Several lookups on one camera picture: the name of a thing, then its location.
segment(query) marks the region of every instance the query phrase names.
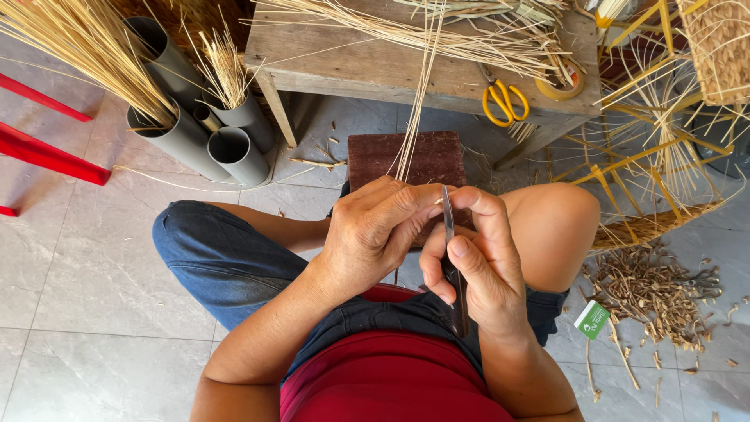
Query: wooden block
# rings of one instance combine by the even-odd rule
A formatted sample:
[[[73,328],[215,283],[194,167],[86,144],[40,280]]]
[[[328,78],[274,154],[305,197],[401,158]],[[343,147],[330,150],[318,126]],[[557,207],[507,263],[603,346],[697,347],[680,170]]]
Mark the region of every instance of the wooden block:
[[[386,174],[393,164],[405,134],[373,134],[349,136],[349,185],[352,192]],[[442,183],[457,188],[467,183],[461,157],[461,141],[456,131],[420,132],[417,134],[412,164],[406,182],[410,185]],[[390,174],[395,175],[395,165]],[[454,209],[457,226],[474,230],[471,212]],[[412,244],[421,249],[435,224],[443,215],[431,219]]]

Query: knife handle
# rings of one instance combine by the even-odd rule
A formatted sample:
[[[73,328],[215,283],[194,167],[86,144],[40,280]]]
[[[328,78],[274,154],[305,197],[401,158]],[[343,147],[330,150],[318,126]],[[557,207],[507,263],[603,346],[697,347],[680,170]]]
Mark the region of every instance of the knife handle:
[[[443,268],[442,274],[445,279],[456,290],[456,301],[450,305],[451,328],[456,337],[463,338],[469,333],[469,310],[466,299],[467,281],[458,268],[453,265],[447,254],[440,260],[440,266]]]

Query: pile of wood shavings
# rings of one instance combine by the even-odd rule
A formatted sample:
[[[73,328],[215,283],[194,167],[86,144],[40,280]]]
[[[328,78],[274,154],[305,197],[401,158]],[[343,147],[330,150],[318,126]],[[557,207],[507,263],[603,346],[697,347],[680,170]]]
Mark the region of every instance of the pile of wood shavings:
[[[695,301],[701,299],[701,292],[683,282],[696,278],[717,282],[718,267],[691,276],[659,240],[605,252],[598,256],[597,265],[592,276],[583,266],[583,276],[594,287],[594,295],[586,300],[602,304],[613,322],[632,318],[644,325],[654,344],[669,337],[677,347],[704,351],[701,338],[711,341],[713,327],[706,328],[705,323],[712,314],[699,315]]]

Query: tile floor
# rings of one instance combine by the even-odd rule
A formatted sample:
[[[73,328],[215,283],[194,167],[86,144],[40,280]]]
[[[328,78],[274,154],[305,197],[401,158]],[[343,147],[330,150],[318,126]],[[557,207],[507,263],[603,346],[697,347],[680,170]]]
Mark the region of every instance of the tile floor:
[[[72,72],[18,43],[2,42],[10,47],[7,56]],[[237,192],[235,186],[205,181],[124,132],[125,104],[112,95],[17,63],[0,63],[0,72],[96,115],[95,121],[80,123],[0,92],[1,121],[95,164],[127,165],[143,173],[117,168],[99,187],[0,156],[0,203],[22,210],[18,219],[0,219],[2,422],[186,420],[197,377],[227,332],[162,264],[150,237],[153,218],[170,201],[189,198],[321,219],[338,197],[346,170],[317,168],[286,179],[306,169],[287,157],[322,159],[314,144],[333,136],[341,142],[331,143],[331,152],[345,158],[348,135],[402,131],[409,113],[396,104],[296,95],[297,123],[305,136],[300,147],[278,151],[273,179],[285,180]],[[425,110],[420,129],[458,130],[465,146],[493,157],[511,145],[486,119],[460,113]],[[467,153],[464,161],[471,180],[488,181],[480,155]],[[493,180],[508,191],[529,185],[537,168],[538,163],[525,161],[493,174]],[[634,389],[615,346],[603,336],[591,346],[593,378],[602,391],[594,404],[585,338],[572,327],[584,302],[570,295],[569,311],[547,349],[568,376],[587,420],[708,422],[714,411],[722,422],[750,420],[750,306],[741,301],[750,294],[749,202],[745,191],[723,209],[664,236],[687,267],[697,269],[703,257],[721,267],[724,295],[700,306],[716,313],[712,321],[722,323],[731,305],[740,303],[732,326],[714,332],[697,375],[683,372],[694,364],[692,353],[667,342],[640,349],[642,328],[626,321],[619,335],[623,345],[635,346],[629,363],[641,389]],[[399,282],[420,285],[418,268],[416,255],[409,255]],[[576,284],[590,289],[583,279]],[[662,358],[661,370],[651,361],[654,350]],[[739,366],[730,368],[727,358]]]

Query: forearm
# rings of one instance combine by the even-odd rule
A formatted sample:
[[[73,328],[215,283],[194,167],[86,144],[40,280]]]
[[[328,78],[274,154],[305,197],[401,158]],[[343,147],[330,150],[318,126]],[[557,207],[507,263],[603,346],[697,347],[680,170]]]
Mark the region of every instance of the forearm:
[[[530,326],[514,344],[502,344],[479,330],[484,379],[490,394],[515,418],[560,415],[579,418],[575,394],[557,363]]]
[[[328,234],[331,224],[331,219],[309,222],[274,216],[233,203],[207,203],[218,206],[245,220],[263,236],[292,252],[304,252],[322,247],[326,242],[326,234]]]
[[[203,375],[226,384],[280,382],[308,334],[338,305],[318,285],[316,272],[308,267],[226,336]]]

